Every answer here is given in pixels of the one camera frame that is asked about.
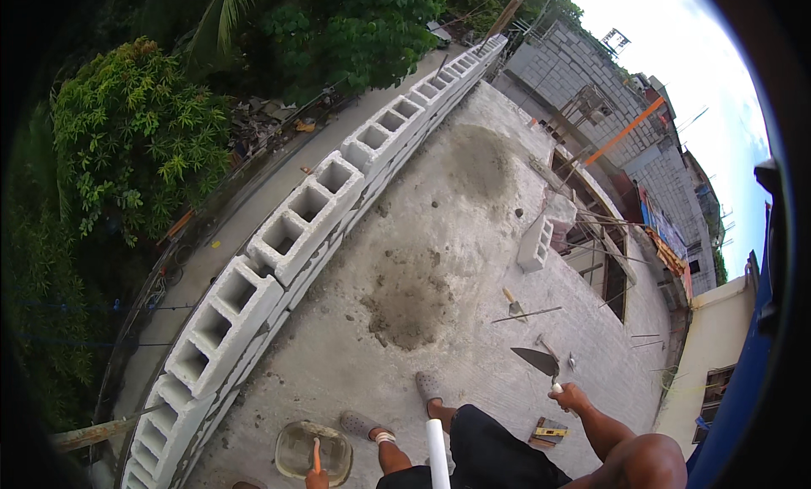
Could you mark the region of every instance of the foot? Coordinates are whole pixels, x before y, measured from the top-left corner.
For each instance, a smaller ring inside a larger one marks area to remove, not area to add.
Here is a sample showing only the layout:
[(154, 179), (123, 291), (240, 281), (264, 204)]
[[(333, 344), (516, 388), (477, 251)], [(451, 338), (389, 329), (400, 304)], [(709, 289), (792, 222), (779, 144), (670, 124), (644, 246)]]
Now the foot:
[(366, 415), (351, 410), (340, 415), (340, 426), (351, 435), (370, 441), (375, 441), (377, 435), (382, 432), (394, 434), (391, 429), (383, 427)]
[(425, 403), (425, 411), (428, 413), (429, 418), (435, 418), (431, 413), (435, 407), (442, 406), (442, 397), (440, 397), (441, 389), (440, 382), (431, 374), (425, 372), (417, 372), (414, 376), (414, 381), (417, 383), (417, 391)]

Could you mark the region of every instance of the black shorts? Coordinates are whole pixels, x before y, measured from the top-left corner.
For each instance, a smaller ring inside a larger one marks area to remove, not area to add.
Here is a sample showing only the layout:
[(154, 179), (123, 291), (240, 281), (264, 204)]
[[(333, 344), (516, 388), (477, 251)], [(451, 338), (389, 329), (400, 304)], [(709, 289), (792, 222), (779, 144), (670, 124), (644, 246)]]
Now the black shorts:
[[(464, 405), (451, 421), (453, 489), (551, 489), (572, 481), (546, 454), (520, 441), (490, 415)], [(383, 476), (377, 489), (430, 489), (431, 468), (412, 466)]]

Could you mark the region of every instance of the gray block building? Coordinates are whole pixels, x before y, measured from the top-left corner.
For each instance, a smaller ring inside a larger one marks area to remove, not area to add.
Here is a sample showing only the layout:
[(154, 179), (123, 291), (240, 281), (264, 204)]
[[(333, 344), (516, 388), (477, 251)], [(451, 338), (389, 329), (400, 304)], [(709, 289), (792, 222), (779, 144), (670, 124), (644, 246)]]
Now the gray block building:
[[(630, 195), (643, 187), (649, 199), (664, 214), (687, 249), (693, 294), (716, 286), (714, 245), (723, 241), (718, 225), (710, 233), (705, 217), (719, 212), (713, 192), (695, 178), (706, 178), (697, 161), (685, 156), (675, 131), (675, 111), (667, 90), (658, 79), (629, 75), (616, 66), (611, 50), (579, 27), (558, 19), (542, 36), (529, 34), (504, 66), (493, 85), (541, 122), (556, 125), (563, 146), (578, 154), (603, 148), (660, 97), (664, 103), (642, 119), (626, 136), (588, 167), (623, 214), (638, 204)], [(567, 103), (587, 85), (605, 98), (603, 117), (586, 119)], [(702, 196), (705, 206), (699, 202)]]

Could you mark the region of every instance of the sky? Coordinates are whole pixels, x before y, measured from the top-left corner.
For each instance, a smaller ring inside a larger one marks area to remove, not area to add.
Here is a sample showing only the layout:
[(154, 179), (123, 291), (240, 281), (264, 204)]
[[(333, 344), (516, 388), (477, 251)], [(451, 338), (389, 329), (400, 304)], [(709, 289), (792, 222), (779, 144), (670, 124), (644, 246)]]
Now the sky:
[(752, 79), (718, 24), (708, 0), (572, 0), (583, 9), (583, 28), (602, 39), (616, 28), (631, 40), (617, 63), (656, 76), (666, 87), (676, 127), (703, 106), (709, 109), (679, 131), (679, 139), (710, 176), (725, 217), (722, 251), (730, 279), (741, 276), (752, 250), (762, 261), (763, 203), (768, 192), (753, 169), (769, 158), (765, 125)]

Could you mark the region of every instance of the white handle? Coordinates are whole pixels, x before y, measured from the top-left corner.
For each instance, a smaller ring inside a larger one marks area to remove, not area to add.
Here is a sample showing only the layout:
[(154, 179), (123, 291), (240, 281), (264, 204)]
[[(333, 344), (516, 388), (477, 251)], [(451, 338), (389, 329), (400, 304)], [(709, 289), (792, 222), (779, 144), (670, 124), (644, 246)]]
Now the white handle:
[(425, 430), (428, 434), (428, 458), (431, 460), (431, 486), (433, 489), (451, 489), (442, 421), (432, 418), (425, 423)]
[[(562, 392), (563, 392), (563, 387), (561, 387), (561, 384), (560, 384), (560, 383), (554, 382), (554, 383), (552, 384), (552, 391), (553, 391), (553, 393), (555, 393), (555, 394), (560, 394), (560, 393), (562, 393)], [(566, 411), (566, 413), (572, 413), (572, 414), (574, 415), (574, 418), (580, 418), (580, 415), (578, 415), (578, 414), (577, 414), (577, 412), (576, 412), (576, 411), (574, 411), (574, 410), (569, 410), (569, 409), (567, 408), (565, 411)]]

